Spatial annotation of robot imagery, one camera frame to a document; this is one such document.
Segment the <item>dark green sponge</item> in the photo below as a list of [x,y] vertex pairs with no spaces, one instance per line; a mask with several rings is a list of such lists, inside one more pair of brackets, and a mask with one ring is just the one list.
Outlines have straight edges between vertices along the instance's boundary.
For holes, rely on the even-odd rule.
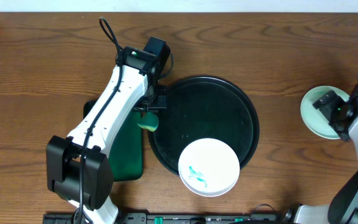
[[138,127],[154,132],[158,128],[159,120],[155,113],[146,112],[137,122]]

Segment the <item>light green plate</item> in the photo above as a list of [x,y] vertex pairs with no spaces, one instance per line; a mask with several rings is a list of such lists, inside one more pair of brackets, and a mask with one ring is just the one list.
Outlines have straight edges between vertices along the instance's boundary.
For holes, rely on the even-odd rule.
[[330,127],[328,120],[313,106],[315,101],[331,90],[344,101],[349,99],[349,95],[339,88],[333,86],[317,86],[304,95],[300,104],[300,114],[308,129],[316,135],[326,139],[340,139],[338,134]]

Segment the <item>white plate front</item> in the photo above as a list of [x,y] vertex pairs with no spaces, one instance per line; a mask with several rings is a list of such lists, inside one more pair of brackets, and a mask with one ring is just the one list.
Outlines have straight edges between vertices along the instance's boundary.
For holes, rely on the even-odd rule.
[[187,145],[178,160],[183,184],[203,197],[218,197],[237,183],[240,164],[234,150],[217,139],[198,139]]

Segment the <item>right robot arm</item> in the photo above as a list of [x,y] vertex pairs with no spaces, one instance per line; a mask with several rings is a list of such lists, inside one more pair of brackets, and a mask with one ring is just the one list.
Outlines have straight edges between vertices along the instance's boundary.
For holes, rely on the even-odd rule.
[[[334,90],[303,99],[342,140],[354,143],[358,160],[358,90],[347,101]],[[358,223],[358,170],[329,205],[299,205],[283,218],[288,223]]]

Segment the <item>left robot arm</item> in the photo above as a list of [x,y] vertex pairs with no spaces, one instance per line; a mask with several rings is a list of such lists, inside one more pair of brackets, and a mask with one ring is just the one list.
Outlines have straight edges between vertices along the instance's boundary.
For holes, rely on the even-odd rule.
[[49,140],[47,187],[79,209],[74,222],[80,217],[84,223],[116,221],[119,210],[109,197],[112,144],[131,111],[156,113],[167,107],[158,80],[171,57],[167,45],[120,50],[107,87],[83,121],[67,137]]

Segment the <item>round black serving tray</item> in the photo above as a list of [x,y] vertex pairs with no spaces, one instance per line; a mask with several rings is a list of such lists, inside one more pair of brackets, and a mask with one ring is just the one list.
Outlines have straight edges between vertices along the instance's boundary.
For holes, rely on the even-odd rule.
[[167,107],[157,113],[158,127],[148,133],[160,163],[178,174],[180,154],[195,140],[212,138],[226,143],[244,167],[257,149],[257,112],[241,88],[212,76],[181,79],[167,88]]

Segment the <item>rectangular green tray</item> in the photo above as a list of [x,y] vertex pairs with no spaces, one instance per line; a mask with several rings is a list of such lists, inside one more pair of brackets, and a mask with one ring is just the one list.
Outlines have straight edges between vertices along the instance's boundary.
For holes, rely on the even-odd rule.
[[140,113],[131,111],[112,144],[108,161],[114,182],[139,179],[143,174],[142,130]]

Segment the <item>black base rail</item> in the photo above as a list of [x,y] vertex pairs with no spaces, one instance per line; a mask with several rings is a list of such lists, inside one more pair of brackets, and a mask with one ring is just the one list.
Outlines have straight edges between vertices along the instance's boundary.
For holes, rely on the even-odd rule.
[[241,224],[241,223],[292,223],[295,211],[289,209],[285,214],[275,211],[253,210],[245,215],[225,214],[184,214],[184,213],[124,213],[115,205],[98,210],[83,210],[82,223],[115,224]]

